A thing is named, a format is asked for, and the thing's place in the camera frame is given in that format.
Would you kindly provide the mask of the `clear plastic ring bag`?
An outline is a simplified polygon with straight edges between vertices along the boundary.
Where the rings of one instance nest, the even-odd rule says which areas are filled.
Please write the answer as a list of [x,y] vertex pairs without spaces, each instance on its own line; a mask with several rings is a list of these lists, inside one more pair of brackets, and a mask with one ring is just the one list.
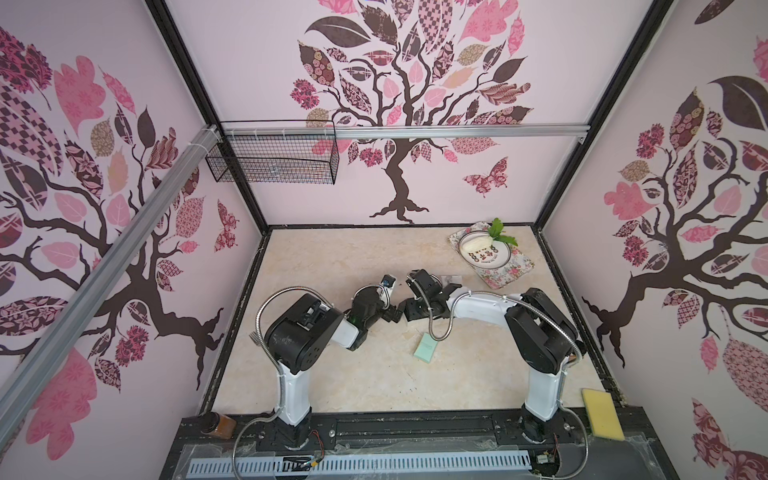
[[444,288],[451,284],[458,285],[459,287],[463,286],[463,278],[461,275],[440,275],[438,279]]

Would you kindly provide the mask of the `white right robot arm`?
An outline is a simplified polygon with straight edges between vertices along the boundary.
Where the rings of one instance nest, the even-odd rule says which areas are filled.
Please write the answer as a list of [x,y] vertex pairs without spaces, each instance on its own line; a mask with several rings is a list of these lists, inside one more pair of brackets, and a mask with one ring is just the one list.
[[472,292],[456,283],[442,285],[423,269],[410,272],[406,284],[414,297],[403,303],[405,316],[427,318],[428,334],[436,342],[447,339],[457,318],[508,327],[529,367],[518,428],[528,442],[544,443],[563,406],[567,370],[584,355],[573,323],[538,288],[513,296]]

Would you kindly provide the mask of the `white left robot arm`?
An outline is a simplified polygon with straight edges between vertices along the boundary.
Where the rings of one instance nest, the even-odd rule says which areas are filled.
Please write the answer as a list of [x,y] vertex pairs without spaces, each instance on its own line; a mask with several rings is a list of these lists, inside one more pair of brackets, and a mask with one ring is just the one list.
[[317,291],[302,286],[284,288],[260,307],[258,315],[281,295],[302,294],[265,333],[261,332],[261,320],[256,320],[255,334],[277,369],[279,400],[274,423],[277,438],[285,447],[298,450],[309,440],[310,368],[328,344],[355,351],[378,320],[389,317],[398,321],[398,310],[391,301],[395,285],[396,279],[386,275],[379,283],[358,289],[345,311],[333,307]]

